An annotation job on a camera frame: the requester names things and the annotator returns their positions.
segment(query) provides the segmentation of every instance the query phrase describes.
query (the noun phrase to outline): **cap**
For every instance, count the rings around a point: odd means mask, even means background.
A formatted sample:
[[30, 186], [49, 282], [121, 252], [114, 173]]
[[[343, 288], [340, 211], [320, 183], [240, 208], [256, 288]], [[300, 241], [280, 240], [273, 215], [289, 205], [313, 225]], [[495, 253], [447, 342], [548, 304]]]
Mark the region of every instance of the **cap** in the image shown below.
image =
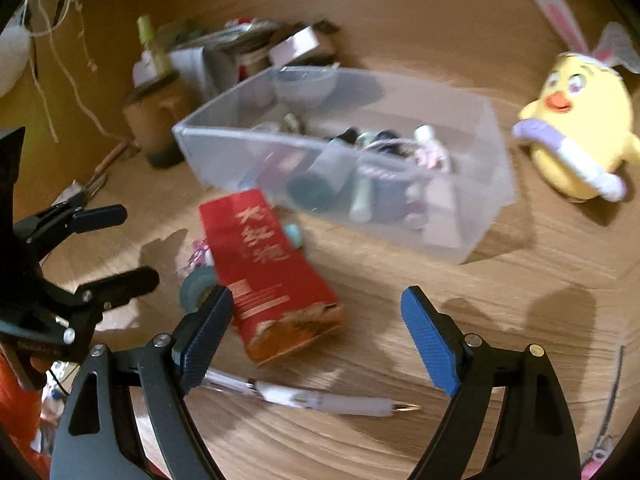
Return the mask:
[[[399, 139], [399, 137], [400, 136], [393, 130], [382, 130], [374, 137], [373, 141], [376, 142], [377, 140], [394, 140]], [[398, 144], [387, 144], [386, 146], [377, 148], [374, 151], [380, 153], [390, 153], [391, 155], [400, 155], [400, 146]]]
[[414, 131], [414, 139], [418, 142], [424, 142], [425, 140], [431, 140], [435, 137], [433, 127], [428, 124], [418, 126]]
[[337, 138], [353, 146], [356, 143], [356, 140], [358, 140], [359, 135], [360, 133], [357, 128], [349, 128], [343, 134], [338, 135]]
[[148, 14], [138, 18], [138, 36], [140, 37], [140, 44], [142, 45], [153, 41], [156, 36], [154, 28], [151, 26], [151, 18]]

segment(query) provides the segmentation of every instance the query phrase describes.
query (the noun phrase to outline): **stuffed toy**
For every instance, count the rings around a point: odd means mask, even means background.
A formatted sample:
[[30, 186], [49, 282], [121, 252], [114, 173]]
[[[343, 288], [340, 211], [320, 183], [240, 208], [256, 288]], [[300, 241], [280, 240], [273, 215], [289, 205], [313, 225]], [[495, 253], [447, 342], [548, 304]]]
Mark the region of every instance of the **stuffed toy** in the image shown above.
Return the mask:
[[612, 67], [640, 73], [640, 56], [626, 30], [609, 23], [589, 50], [565, 0], [535, 0], [571, 49], [560, 54], [540, 96], [525, 106], [513, 135], [530, 144], [540, 175], [572, 202], [626, 194], [613, 173], [623, 161], [640, 162], [640, 139], [632, 133], [631, 98]]

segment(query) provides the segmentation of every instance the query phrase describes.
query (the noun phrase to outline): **pen tip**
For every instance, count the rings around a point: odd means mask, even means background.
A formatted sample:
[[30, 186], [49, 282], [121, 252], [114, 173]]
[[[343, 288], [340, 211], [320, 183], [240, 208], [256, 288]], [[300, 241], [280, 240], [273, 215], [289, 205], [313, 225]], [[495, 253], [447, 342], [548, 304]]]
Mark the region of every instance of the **pen tip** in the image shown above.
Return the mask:
[[415, 412], [421, 409], [419, 404], [411, 404], [409, 402], [395, 402], [393, 406], [394, 413]]

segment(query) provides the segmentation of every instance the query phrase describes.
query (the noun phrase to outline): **plastic container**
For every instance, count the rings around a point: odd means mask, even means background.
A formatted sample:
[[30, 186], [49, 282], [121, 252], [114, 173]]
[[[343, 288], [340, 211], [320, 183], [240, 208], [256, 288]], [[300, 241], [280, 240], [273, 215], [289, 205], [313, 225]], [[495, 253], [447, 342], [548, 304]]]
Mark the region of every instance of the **plastic container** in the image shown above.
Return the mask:
[[[305, 136], [251, 130], [282, 122], [291, 112], [305, 123]], [[412, 138], [422, 124], [430, 124], [449, 150], [451, 173], [323, 140], [352, 126]], [[229, 191], [258, 187], [273, 205], [306, 210], [452, 262], [464, 261], [500, 208], [516, 200], [510, 160], [489, 99], [407, 76], [271, 68], [196, 110], [174, 126], [174, 134], [205, 184]], [[365, 194], [373, 200], [371, 215], [365, 216], [368, 221], [351, 222], [355, 183], [362, 175], [372, 179]], [[409, 210], [402, 193], [409, 189], [412, 202], [416, 190], [422, 196], [422, 227], [404, 221]]]

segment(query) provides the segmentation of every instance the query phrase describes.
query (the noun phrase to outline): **bunny ears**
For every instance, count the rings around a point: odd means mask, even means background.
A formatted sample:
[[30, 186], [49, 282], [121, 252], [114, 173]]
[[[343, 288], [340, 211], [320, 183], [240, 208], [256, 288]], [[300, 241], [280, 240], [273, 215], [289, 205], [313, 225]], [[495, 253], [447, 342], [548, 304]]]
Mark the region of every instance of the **bunny ears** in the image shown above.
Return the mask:
[[598, 46], [590, 52], [575, 16], [565, 0], [534, 1], [573, 52], [593, 57], [606, 68], [621, 64], [630, 72], [640, 73], [640, 56], [622, 25], [616, 22], [607, 23]]

